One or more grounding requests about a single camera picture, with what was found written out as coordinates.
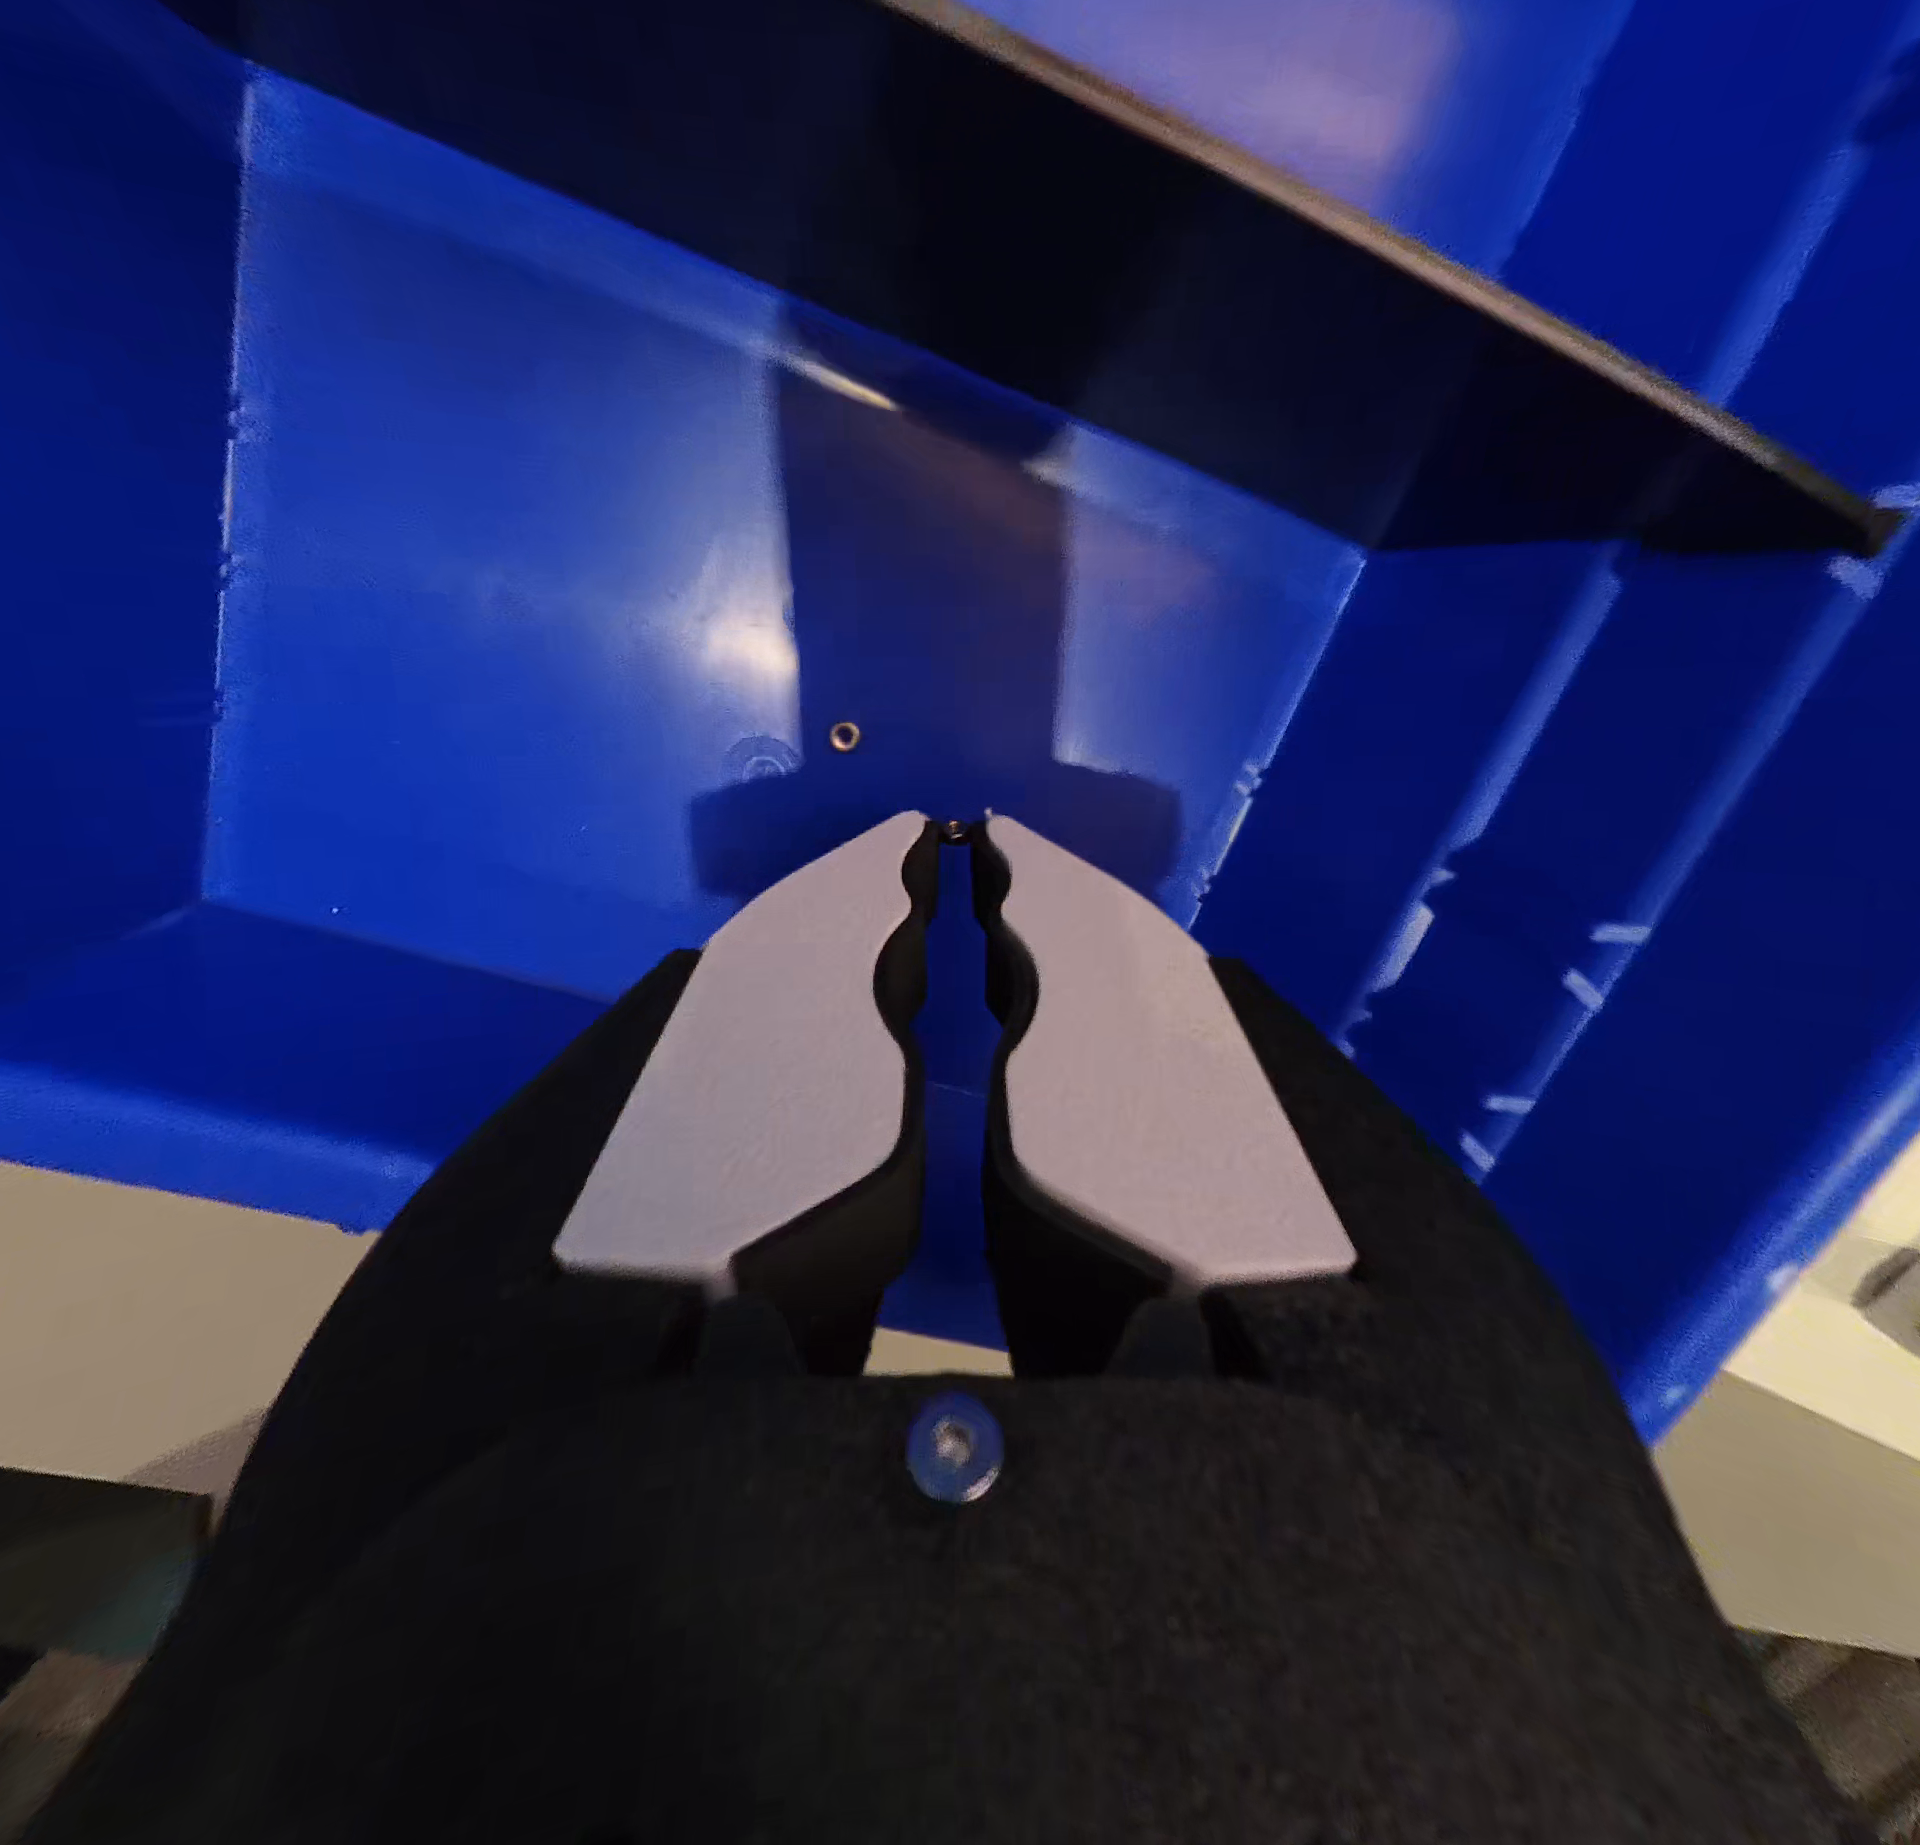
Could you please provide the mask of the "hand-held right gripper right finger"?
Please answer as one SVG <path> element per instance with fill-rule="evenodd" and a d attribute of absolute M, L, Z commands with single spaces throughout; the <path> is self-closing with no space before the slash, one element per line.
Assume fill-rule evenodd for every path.
<path fill-rule="evenodd" d="M 1013 1372 L 1102 1375 L 1139 1311 L 1343 1279 L 1357 1252 L 1211 958 L 1147 896 L 1004 817 L 972 836 L 1000 1037 L 980 1207 Z"/>

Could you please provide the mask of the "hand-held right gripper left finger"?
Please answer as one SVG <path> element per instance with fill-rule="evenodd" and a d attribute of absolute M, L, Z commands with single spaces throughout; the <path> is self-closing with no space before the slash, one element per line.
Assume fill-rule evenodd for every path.
<path fill-rule="evenodd" d="M 560 1271 L 772 1307 L 857 1376 L 914 1257 L 943 839 L 897 812 L 768 885 L 700 951 L 569 1208 Z"/>

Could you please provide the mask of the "blue plastic parts bin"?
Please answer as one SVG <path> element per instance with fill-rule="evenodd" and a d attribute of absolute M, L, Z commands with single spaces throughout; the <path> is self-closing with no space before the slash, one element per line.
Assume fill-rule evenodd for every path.
<path fill-rule="evenodd" d="M 998 811 L 1347 1053 L 1657 1437 L 1915 1149 L 1915 0 L 952 2 L 1899 530 L 1363 546 L 3 0 L 3 1161 L 372 1232 L 762 885 Z"/>

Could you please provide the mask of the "grey desk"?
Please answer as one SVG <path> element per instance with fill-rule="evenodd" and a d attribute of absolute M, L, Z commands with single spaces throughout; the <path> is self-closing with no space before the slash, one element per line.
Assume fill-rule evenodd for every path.
<path fill-rule="evenodd" d="M 3 1464 L 221 1493 L 372 1234 L 5 1164 Z M 1652 1448 L 1721 1615 L 1918 1652 L 1918 1364 L 1860 1295 L 1915 1250 L 1910 1147 Z"/>

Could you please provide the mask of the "black bin divider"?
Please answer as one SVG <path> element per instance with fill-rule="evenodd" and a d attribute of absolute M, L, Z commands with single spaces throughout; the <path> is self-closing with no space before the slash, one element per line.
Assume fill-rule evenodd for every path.
<path fill-rule="evenodd" d="M 153 0 L 225 52 L 1381 551 L 1903 525 L 952 0 Z"/>

